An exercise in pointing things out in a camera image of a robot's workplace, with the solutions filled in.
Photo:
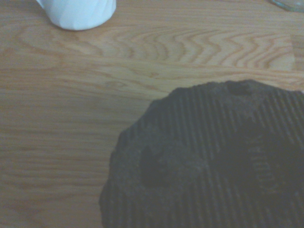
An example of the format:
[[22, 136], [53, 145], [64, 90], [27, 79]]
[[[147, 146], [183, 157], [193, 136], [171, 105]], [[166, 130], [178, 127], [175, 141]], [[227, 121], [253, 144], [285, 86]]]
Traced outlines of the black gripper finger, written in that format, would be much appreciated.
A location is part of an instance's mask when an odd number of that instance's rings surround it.
[[254, 80], [177, 88], [119, 135], [105, 228], [301, 228], [304, 94]]

